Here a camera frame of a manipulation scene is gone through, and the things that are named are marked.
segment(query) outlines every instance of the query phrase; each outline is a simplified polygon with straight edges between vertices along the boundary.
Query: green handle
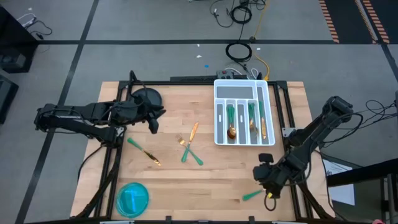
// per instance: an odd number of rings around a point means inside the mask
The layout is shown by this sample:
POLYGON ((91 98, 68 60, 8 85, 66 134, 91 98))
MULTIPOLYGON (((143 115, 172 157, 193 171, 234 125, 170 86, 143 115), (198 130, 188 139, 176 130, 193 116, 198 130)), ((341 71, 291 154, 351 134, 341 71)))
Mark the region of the green handle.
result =
POLYGON ((195 160, 197 161, 199 166, 202 166, 203 165, 203 161, 201 159, 199 159, 199 157, 197 157, 197 155, 195 155, 195 153, 193 153, 191 149, 189 149, 189 152, 191 152, 193 158, 195 158, 195 160))
POLYGON ((254 117, 254 103, 249 103, 249 120, 251 121, 254 117))
POLYGON ((253 192, 253 193, 250 193, 250 194, 247 194, 247 195, 243 195, 242 199, 243 199, 243 201, 247 201, 250 198, 253 198, 254 196, 256 196, 257 194, 259 194, 261 192, 262 192, 262 190, 258 190, 256 192, 253 192))
POLYGON ((261 118, 261 117, 264 117, 264 116, 265 116, 265 114, 264 114, 264 107, 263 107, 263 105, 262 105, 262 101, 259 101, 259 107, 260 107, 260 118, 261 118))
POLYGON ((188 156, 188 152, 189 152, 189 147, 191 144, 187 145, 187 148, 185 149, 184 155, 181 158, 181 162, 186 162, 187 161, 187 156, 188 156))
POLYGON ((226 112, 228 114, 228 123, 233 124, 234 123, 234 113, 235 113, 234 106, 228 105, 226 112))
POLYGON ((133 146, 136 146, 139 150, 144 150, 140 145, 138 145, 138 143, 136 143, 135 141, 133 141, 131 138, 127 139, 127 142, 132 144, 133 146))

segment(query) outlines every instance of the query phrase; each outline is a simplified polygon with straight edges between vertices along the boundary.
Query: yellow cable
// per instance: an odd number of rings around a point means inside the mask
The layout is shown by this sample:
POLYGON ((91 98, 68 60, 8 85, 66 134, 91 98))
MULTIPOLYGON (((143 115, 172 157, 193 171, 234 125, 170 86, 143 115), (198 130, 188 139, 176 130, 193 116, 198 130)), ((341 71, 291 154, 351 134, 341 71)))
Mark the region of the yellow cable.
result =
MULTIPOLYGON (((262 10, 262 12, 261 12, 260 21, 259 21, 259 23, 258 23, 258 25, 257 25, 256 32, 255 32, 254 35, 253 35, 254 38, 256 38, 257 33, 258 33, 259 30, 260 30, 261 22, 262 22, 262 17, 263 17, 263 15, 265 14, 265 12, 266 12, 266 10, 267 10, 267 8, 268 8, 269 1, 270 1, 270 0, 266 0, 266 1, 267 1, 267 4, 264 6, 264 8, 263 8, 263 10, 262 10)), ((262 63, 267 67, 267 75, 265 75, 264 80, 265 80, 265 81, 268 81, 268 79, 269 79, 269 72, 270 72, 270 71, 269 71, 269 66, 268 66, 267 62, 264 61, 263 59, 261 59, 261 58, 255 53, 255 51, 253 51, 253 53, 254 53, 254 56, 257 58, 257 60, 259 60, 260 62, 262 62, 262 63)))

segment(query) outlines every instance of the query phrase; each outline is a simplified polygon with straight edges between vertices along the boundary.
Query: floor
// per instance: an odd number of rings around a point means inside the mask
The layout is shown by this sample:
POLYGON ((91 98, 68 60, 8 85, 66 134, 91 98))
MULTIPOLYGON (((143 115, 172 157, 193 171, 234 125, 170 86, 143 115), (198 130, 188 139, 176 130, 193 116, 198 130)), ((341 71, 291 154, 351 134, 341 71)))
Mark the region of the floor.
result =
MULTIPOLYGON (((222 43, 237 39, 241 26, 219 27, 209 13, 212 1, 8 0, 0 3, 14 17, 33 12, 53 29, 46 40, 193 40, 189 44, 153 41, 134 45, 53 42, 39 46, 29 73, 4 74, 20 87, 6 123, 0 126, 0 169, 8 174, 0 183, 4 223, 15 222, 45 141, 46 135, 34 130, 37 108, 60 101, 65 105, 94 102, 101 82, 126 80, 130 70, 141 80, 169 80, 176 76, 214 75, 216 70, 226 67, 241 69, 225 55, 226 44, 222 43), (221 42, 206 44, 208 41, 203 40, 221 42)), ((230 0, 216 5, 223 24, 230 22, 224 14, 224 8, 230 5, 230 0)), ((252 36, 259 16, 260 11, 254 9, 252 21, 244 26, 243 39, 252 36)), ((366 109, 367 100, 378 100, 385 105, 394 100, 398 77, 394 76, 380 45, 338 45, 327 41, 310 44, 310 40, 331 40, 318 0, 271 0, 257 38, 308 40, 307 44, 257 44, 253 49, 269 64, 270 80, 304 82, 313 118, 333 95, 353 104, 356 111, 366 109)), ((388 49, 398 58, 398 46, 388 45, 388 49)), ((233 52, 237 57, 245 54, 239 48, 233 52)), ((248 62, 248 66, 266 71, 257 60, 248 62)), ((354 126, 356 122, 353 119, 348 125, 354 126)), ((382 162, 398 157, 397 132, 396 121, 383 121, 324 151, 361 166, 382 162)), ((342 134, 334 131, 330 139, 342 134)), ((25 222, 69 217, 86 142, 82 136, 54 136, 25 222)), ((357 198, 378 186, 374 182, 356 186, 357 198)), ((380 198, 377 194, 373 196, 358 201, 355 207, 338 203, 335 206, 354 219, 380 218, 380 198)))

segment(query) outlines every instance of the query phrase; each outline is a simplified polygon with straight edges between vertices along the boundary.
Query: cutlery tray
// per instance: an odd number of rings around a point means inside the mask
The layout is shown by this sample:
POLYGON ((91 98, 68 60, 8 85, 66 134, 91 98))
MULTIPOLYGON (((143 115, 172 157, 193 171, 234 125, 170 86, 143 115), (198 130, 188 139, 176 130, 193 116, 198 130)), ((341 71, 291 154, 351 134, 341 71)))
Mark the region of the cutlery tray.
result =
POLYGON ((214 134, 217 145, 229 146, 273 146, 275 144, 272 125, 271 106, 269 103, 268 84, 264 80, 215 80, 214 81, 214 134), (260 117, 259 105, 262 102, 263 114, 260 117), (253 123, 258 132, 250 129, 249 106, 254 103, 253 123), (233 127, 236 138, 227 135, 229 128, 227 107, 233 106, 233 127), (266 138, 262 137, 264 118, 266 138))

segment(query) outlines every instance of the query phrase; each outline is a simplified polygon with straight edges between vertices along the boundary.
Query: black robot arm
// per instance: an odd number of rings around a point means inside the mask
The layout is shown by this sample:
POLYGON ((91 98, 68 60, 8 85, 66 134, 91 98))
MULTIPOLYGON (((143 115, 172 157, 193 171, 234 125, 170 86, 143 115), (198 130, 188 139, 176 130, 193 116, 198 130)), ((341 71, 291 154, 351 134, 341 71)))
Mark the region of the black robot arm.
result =
MULTIPOLYGON (((130 72, 129 91, 137 80, 130 72)), ((147 121, 152 134, 159 128, 157 118, 165 113, 163 106, 153 105, 145 95, 129 97, 129 101, 109 101, 90 103, 86 106, 57 106, 46 104, 37 110, 34 121, 36 129, 47 132, 53 128, 63 128, 112 145, 118 127, 147 121)))
POLYGON ((253 168, 253 175, 266 190, 267 196, 279 198, 280 191, 288 180, 291 183, 303 183, 302 174, 311 159, 311 153, 323 146, 323 140, 341 123, 348 122, 353 114, 353 105, 339 96, 331 97, 323 106, 320 116, 315 118, 306 128, 294 130, 285 138, 288 151, 276 163, 272 155, 260 154, 260 166, 253 168))

